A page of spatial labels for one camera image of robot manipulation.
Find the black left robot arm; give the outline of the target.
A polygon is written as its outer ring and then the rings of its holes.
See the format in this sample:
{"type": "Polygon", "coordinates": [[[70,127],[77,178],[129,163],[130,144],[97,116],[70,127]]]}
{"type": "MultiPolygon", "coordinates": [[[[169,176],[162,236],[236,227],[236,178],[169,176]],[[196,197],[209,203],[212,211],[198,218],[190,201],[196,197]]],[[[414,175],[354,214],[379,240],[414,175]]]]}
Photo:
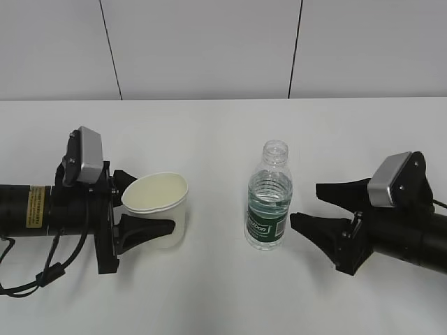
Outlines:
{"type": "Polygon", "coordinates": [[[122,205],[121,196],[135,177],[122,170],[103,169],[93,184],[76,181],[64,184],[66,169],[57,168],[54,185],[1,186],[1,236],[42,237],[93,235],[100,274],[114,274],[119,256],[153,239],[171,235],[171,218],[138,218],[123,214],[115,222],[114,209],[122,205]]]}

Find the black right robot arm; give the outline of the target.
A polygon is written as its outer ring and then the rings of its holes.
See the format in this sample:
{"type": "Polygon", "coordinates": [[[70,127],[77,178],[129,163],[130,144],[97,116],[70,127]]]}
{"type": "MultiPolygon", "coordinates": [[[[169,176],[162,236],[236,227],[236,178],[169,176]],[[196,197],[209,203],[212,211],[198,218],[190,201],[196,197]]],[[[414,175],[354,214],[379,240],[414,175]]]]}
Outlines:
{"type": "Polygon", "coordinates": [[[446,271],[446,216],[434,210],[427,180],[409,207],[374,207],[369,179],[316,185],[318,199],[353,213],[353,218],[290,215],[291,228],[317,246],[335,269],[355,275],[373,253],[413,265],[446,271]]]}

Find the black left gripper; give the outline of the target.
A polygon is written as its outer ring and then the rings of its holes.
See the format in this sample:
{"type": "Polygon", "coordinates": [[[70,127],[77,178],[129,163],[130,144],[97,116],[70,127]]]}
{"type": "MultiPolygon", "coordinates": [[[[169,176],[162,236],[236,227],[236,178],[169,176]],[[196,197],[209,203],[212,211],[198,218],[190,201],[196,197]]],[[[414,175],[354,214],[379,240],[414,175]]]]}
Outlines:
{"type": "MultiPolygon", "coordinates": [[[[119,223],[112,228],[112,180],[108,161],[104,162],[94,184],[77,181],[72,186],[65,186],[65,172],[66,168],[60,164],[51,191],[49,231],[63,230],[65,235],[80,235],[80,240],[73,253],[61,264],[63,269],[79,256],[87,235],[94,236],[98,273],[114,274],[119,267],[117,255],[173,233],[175,222],[171,219],[140,218],[127,214],[122,214],[119,223]]],[[[114,205],[122,205],[124,191],[136,180],[123,170],[114,171],[114,205]]]]}

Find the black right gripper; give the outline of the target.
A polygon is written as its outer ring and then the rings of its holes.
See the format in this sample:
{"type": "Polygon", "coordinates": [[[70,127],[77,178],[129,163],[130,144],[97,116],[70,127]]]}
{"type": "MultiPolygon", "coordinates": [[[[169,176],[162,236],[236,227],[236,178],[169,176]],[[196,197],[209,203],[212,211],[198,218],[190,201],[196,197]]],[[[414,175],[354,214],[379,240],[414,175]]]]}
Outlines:
{"type": "Polygon", "coordinates": [[[331,260],[354,275],[373,253],[420,267],[437,268],[437,214],[432,204],[409,208],[372,207],[370,178],[345,183],[318,183],[316,197],[351,213],[354,219],[290,215],[291,227],[331,260]]]}

